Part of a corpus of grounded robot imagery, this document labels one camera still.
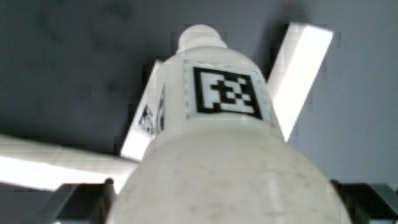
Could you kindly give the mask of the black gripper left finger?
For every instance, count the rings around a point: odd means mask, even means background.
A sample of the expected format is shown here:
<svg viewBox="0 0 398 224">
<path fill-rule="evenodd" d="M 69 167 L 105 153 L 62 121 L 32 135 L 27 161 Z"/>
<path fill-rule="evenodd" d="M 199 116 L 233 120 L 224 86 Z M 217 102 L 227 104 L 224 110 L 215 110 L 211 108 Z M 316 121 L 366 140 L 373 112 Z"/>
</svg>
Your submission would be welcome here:
<svg viewBox="0 0 398 224">
<path fill-rule="evenodd" d="M 105 224 L 115 198 L 114 180 L 64 184 L 35 215 L 35 224 Z"/>
</svg>

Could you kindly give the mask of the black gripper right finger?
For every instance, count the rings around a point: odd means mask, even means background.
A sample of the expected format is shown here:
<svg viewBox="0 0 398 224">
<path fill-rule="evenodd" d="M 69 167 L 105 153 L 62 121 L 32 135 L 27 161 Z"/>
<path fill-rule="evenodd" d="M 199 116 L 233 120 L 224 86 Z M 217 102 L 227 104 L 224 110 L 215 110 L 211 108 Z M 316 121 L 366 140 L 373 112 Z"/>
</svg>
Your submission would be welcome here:
<svg viewBox="0 0 398 224">
<path fill-rule="evenodd" d="M 352 224 L 398 224 L 398 191 L 385 183 L 330 181 Z"/>
</svg>

